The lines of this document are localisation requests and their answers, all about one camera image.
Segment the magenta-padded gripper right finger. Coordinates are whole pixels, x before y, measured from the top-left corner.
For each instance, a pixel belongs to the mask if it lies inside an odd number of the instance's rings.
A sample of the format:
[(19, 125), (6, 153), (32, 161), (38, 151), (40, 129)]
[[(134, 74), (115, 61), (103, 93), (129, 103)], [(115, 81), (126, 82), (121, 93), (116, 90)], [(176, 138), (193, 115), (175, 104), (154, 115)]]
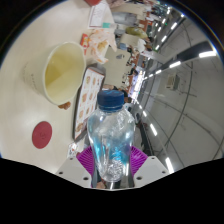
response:
[(169, 174), (156, 156), (147, 156), (136, 147), (131, 148), (130, 171), (135, 188), (143, 187)]

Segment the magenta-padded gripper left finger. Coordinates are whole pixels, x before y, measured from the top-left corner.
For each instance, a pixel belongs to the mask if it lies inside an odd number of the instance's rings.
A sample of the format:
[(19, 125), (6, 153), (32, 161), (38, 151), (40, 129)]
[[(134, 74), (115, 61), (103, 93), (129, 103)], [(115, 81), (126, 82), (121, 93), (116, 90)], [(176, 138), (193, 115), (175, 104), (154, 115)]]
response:
[(68, 157), (56, 172), (56, 175), (84, 188), (94, 186), (95, 163), (91, 147), (76, 156)]

